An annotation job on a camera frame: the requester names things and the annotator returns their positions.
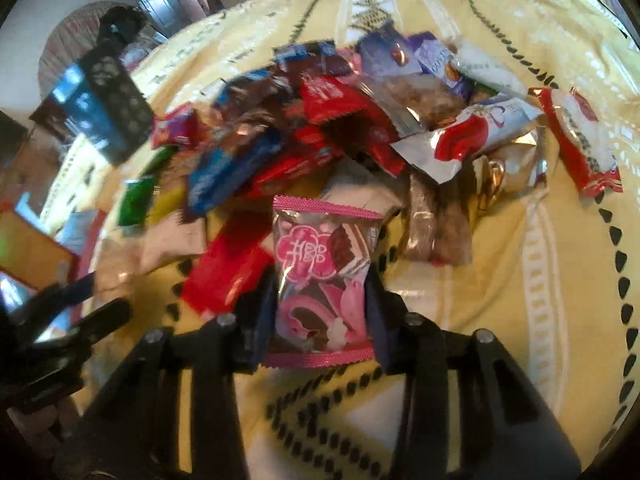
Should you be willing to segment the long red snack packet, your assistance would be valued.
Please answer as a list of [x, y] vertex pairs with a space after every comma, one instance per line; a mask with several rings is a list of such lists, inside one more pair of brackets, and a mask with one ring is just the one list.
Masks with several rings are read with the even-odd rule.
[[234, 212], [186, 277], [181, 299], [201, 318], [232, 312], [273, 265], [272, 250], [264, 244], [270, 233], [270, 214]]

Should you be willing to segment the pink chocolate snack packet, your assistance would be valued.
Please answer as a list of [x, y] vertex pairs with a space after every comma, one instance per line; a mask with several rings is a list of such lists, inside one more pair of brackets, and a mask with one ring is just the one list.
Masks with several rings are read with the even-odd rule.
[[265, 366], [320, 368], [373, 358], [364, 282], [382, 224], [369, 209], [273, 199], [278, 305]]

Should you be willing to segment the red white rice cracker bag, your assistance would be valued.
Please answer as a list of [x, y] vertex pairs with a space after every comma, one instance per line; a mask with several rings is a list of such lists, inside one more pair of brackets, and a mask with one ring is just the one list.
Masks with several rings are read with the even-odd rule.
[[565, 92], [534, 87], [528, 94], [546, 114], [578, 192], [585, 197], [596, 197], [606, 190], [623, 192], [620, 168], [608, 146], [608, 132], [589, 101], [575, 88]]

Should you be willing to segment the orange red cardboard box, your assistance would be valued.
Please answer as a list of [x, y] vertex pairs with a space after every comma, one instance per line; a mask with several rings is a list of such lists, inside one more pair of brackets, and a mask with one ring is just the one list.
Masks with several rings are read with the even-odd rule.
[[15, 281], [41, 290], [68, 284], [76, 276], [79, 258], [39, 231], [7, 203], [1, 204], [0, 268]]

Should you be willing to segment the green snack packet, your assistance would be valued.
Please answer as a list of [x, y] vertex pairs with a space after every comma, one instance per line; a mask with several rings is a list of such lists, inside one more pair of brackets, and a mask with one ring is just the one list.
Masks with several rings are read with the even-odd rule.
[[121, 228], [142, 226], [151, 207], [160, 172], [178, 151], [176, 146], [164, 146], [154, 152], [151, 160], [136, 178], [125, 182], [125, 193], [120, 201], [117, 225]]

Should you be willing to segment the yellow patterned bed sheet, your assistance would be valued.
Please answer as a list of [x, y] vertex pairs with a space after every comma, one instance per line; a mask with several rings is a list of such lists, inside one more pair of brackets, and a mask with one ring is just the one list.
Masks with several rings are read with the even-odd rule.
[[[500, 200], [473, 234], [470, 266], [402, 261], [402, 217], [387, 227], [376, 266], [385, 285], [445, 330], [492, 330], [524, 368], [582, 466], [613, 451], [639, 402], [639, 48], [604, 0], [250, 0], [193, 24], [156, 49], [132, 78], [156, 112], [212, 98], [222, 77], [269, 62], [290, 39], [354, 44], [383, 18], [405, 34], [465, 39], [529, 87], [575, 88], [604, 123], [624, 192], [581, 198], [548, 137], [548, 186]], [[166, 306], [176, 264], [140, 278], [131, 322], [96, 346], [80, 412], [150, 328], [197, 328]], [[372, 361], [338, 370], [236, 376], [252, 479], [386, 479], [403, 380]]]

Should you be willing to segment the blue snack packet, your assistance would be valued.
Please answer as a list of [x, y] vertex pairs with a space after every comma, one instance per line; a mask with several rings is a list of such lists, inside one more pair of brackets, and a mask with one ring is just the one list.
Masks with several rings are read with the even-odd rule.
[[186, 178], [186, 212], [205, 216], [236, 192], [263, 164], [283, 148], [276, 127], [241, 122], [211, 150]]

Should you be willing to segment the black blue carton box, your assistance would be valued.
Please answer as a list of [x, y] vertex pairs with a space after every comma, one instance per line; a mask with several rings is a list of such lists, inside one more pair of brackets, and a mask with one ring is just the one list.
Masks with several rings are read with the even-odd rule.
[[109, 44], [67, 67], [51, 91], [73, 132], [113, 166], [126, 162], [151, 132], [154, 113]]

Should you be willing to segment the gold foil snack packet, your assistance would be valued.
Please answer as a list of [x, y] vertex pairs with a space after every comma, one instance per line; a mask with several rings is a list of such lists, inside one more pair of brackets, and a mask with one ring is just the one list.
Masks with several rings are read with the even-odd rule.
[[486, 212], [502, 196], [523, 196], [547, 184], [546, 129], [530, 129], [473, 162], [475, 208]]

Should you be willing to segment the red white foil snack packet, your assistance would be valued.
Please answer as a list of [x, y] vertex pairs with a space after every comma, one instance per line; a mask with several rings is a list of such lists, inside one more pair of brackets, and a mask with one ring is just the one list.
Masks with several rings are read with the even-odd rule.
[[407, 136], [392, 148], [410, 166], [444, 184], [465, 162], [515, 139], [542, 114], [542, 109], [529, 100], [495, 96], [465, 107], [448, 126]]

